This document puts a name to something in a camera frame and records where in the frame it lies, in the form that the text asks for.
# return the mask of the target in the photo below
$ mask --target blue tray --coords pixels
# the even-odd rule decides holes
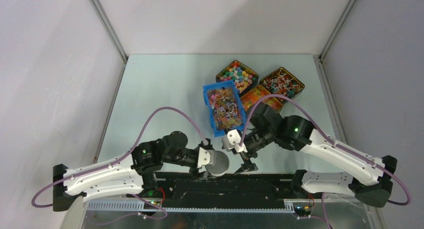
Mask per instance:
[[[227,129],[229,129],[229,130],[237,129],[237,130],[242,131],[243,128],[245,127],[245,125],[246,125],[246,113],[245,113],[245,110],[243,109],[242,101],[240,100],[239,94],[238,94],[237,89],[236,89],[236,84],[234,83],[234,81],[228,80],[228,81],[222,81],[222,82],[218,82],[218,83],[214,83],[214,84],[204,85],[203,86],[203,99],[204,99],[204,103],[209,108],[210,126],[212,127],[213,135],[216,138],[224,136],[226,133],[225,133],[225,130],[217,130],[217,127],[215,125],[215,120],[214,120],[214,112],[212,111],[211,105],[209,104],[208,91],[213,90],[213,89],[220,90],[223,87],[224,88],[232,88],[235,103],[237,104],[238,114],[240,115],[241,121],[243,122],[240,126],[234,126],[232,128],[227,128]]]

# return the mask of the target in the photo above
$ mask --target metal frame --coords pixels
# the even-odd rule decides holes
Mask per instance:
[[[119,75],[119,79],[115,88],[115,92],[113,94],[113,98],[112,98],[112,102],[109,108],[109,112],[107,114],[107,118],[106,118],[106,122],[104,124],[104,128],[103,128],[103,132],[101,134],[101,138],[100,138],[100,142],[97,148],[97,152],[96,152],[96,156],[94,158],[94,163],[97,162],[97,158],[100,154],[100,150],[102,148],[103,145],[103,141],[105,138],[105,134],[106,134],[106,130],[111,118],[111,114],[112,114],[112,110],[118,95],[118,91],[121,85],[121,81],[122,81],[122,77],[124,75],[124,71],[125,71],[125,67],[126,67],[126,63],[128,61],[128,55],[125,52],[114,28],[112,27],[111,22],[109,21],[101,3],[99,0],[89,0],[91,5],[93,6],[93,9],[95,10],[96,14],[98,15],[102,25],[104,26],[104,29],[106,30],[107,34],[109,35],[110,40],[112,41],[114,47],[116,48],[117,52],[119,53],[122,61],[123,61],[123,66],[121,69],[121,73]],[[346,136],[346,132],[342,123],[342,119],[339,113],[339,109],[336,103],[336,98],[335,95],[333,93],[333,90],[331,88],[331,83],[329,82],[329,78],[327,76],[326,73],[326,69],[323,65],[323,61],[325,59],[325,57],[327,56],[333,41],[335,40],[335,38],[337,38],[337,35],[339,34],[339,31],[341,30],[342,26],[344,25],[344,23],[346,22],[350,12],[352,11],[352,8],[354,7],[355,3],[358,0],[349,0],[349,2],[347,3],[346,7],[344,8],[340,18],[338,19],[334,29],[332,30],[328,40],[326,41],[321,53],[319,55],[314,55],[314,61],[315,61],[315,66],[320,78],[320,82],[322,85],[322,88],[324,90],[324,95],[325,95],[325,101],[327,103],[327,105],[329,106],[329,111],[330,111],[330,118],[331,118],[331,122],[333,123],[334,127],[336,128],[336,137],[338,139],[340,139],[340,141],[348,144],[348,138]],[[385,223],[385,220],[383,218],[383,214],[380,208],[374,208],[374,207],[370,207],[367,205],[364,205],[364,209],[367,211],[368,215],[369,215],[369,222],[370,222],[370,226],[373,229],[386,229],[387,225]]]

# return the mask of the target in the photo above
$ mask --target cable connector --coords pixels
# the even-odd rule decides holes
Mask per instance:
[[[235,153],[247,153],[248,150],[244,143],[239,145],[239,143],[242,141],[242,137],[240,136],[239,132],[234,129],[227,132],[225,136],[222,137],[222,148],[225,149],[227,152],[235,151]]]

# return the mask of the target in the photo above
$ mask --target gray wall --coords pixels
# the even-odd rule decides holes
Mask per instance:
[[[412,193],[383,208],[390,229],[424,224],[423,32],[424,0],[358,0],[324,60],[349,143],[396,157]],[[398,185],[392,199],[406,199]]]
[[[122,61],[89,0],[0,0],[0,25],[0,228],[57,229],[31,198],[93,162]]]

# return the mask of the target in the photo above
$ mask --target perforated metal strip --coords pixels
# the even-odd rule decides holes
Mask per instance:
[[[185,212],[185,213],[293,213],[293,203],[286,202],[286,208],[271,209],[222,209],[222,208],[183,208],[183,207],[164,207],[167,212]],[[88,203],[88,211],[121,211],[121,212],[148,212],[156,209],[144,208],[144,203],[137,200],[92,200]]]

